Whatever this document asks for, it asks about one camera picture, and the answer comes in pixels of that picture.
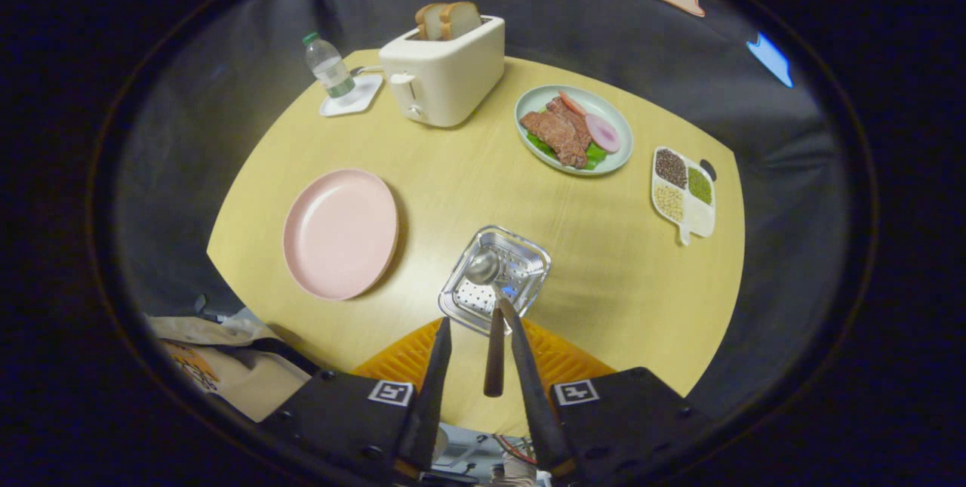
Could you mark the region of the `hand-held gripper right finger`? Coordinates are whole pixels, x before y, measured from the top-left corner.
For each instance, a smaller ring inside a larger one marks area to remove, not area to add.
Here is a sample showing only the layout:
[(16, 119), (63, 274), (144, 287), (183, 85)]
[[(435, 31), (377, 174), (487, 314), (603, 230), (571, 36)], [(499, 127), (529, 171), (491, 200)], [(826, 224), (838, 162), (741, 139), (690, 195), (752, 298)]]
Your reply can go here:
[(648, 484), (711, 431), (711, 419), (650, 370), (614, 370), (517, 314), (510, 326), (536, 460), (556, 485)]

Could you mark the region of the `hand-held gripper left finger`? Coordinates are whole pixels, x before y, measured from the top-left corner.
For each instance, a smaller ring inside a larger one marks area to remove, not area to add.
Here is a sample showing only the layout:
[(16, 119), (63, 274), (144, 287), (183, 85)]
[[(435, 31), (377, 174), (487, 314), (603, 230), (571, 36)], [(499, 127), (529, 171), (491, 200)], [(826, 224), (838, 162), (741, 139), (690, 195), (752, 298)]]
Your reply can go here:
[(328, 484), (414, 486), (432, 466), (451, 351), (450, 319), (435, 319), (366, 372), (318, 371), (261, 428)]

